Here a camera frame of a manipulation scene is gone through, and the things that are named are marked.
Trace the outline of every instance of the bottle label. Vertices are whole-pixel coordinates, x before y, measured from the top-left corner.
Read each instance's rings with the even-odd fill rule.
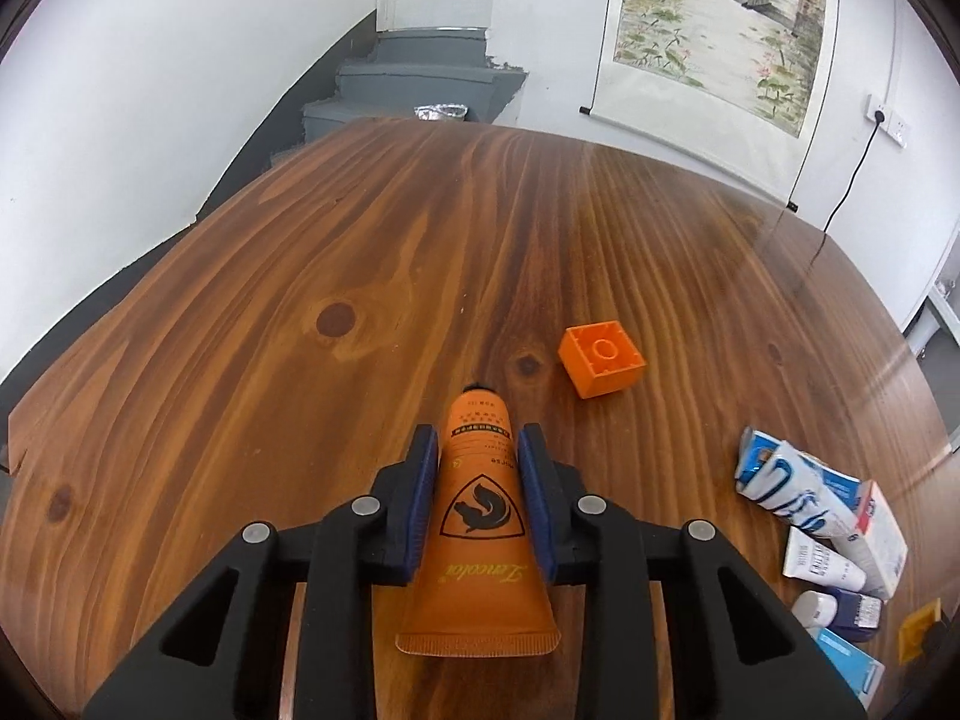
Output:
[[[853,624],[858,628],[878,628],[880,627],[880,610],[883,608],[883,602],[880,598],[869,598],[866,595],[860,596],[860,608],[856,610],[856,617],[853,618]]]

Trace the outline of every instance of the yellow object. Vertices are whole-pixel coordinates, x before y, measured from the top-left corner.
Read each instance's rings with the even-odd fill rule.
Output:
[[[560,360],[582,398],[605,395],[634,384],[646,362],[619,322],[568,327]]]
[[[940,622],[943,607],[937,598],[907,615],[896,634],[896,654],[901,665],[909,664],[923,654],[923,636],[934,623]]]
[[[527,533],[510,418],[468,389],[450,407],[424,559],[397,648],[412,655],[545,655],[560,642]]]

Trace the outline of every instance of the pile of items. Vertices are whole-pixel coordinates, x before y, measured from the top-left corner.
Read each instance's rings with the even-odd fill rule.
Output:
[[[738,493],[791,525],[784,575],[822,586],[800,595],[793,613],[868,706],[883,664],[848,642],[877,633],[907,555],[880,487],[752,428],[733,476]]]

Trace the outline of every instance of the silver screw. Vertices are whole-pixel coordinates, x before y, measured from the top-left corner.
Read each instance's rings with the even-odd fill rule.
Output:
[[[371,514],[380,511],[380,502],[373,495],[361,495],[350,504],[350,508],[353,509],[354,514],[359,514],[360,517],[369,517]]]
[[[607,501],[599,495],[584,495],[577,501],[577,509],[584,514],[603,514],[607,510]]]
[[[261,541],[267,541],[270,536],[270,526],[263,522],[251,522],[246,528],[243,528],[243,541],[248,544],[259,544]]]
[[[717,535],[717,528],[714,528],[706,519],[695,519],[686,529],[690,531],[690,536],[696,538],[697,541],[710,541]]]

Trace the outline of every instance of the orange tube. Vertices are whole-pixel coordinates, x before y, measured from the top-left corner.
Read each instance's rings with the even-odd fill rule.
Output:
[[[467,389],[450,407],[424,558],[397,648],[412,655],[545,655],[560,642],[527,533],[507,407]]]

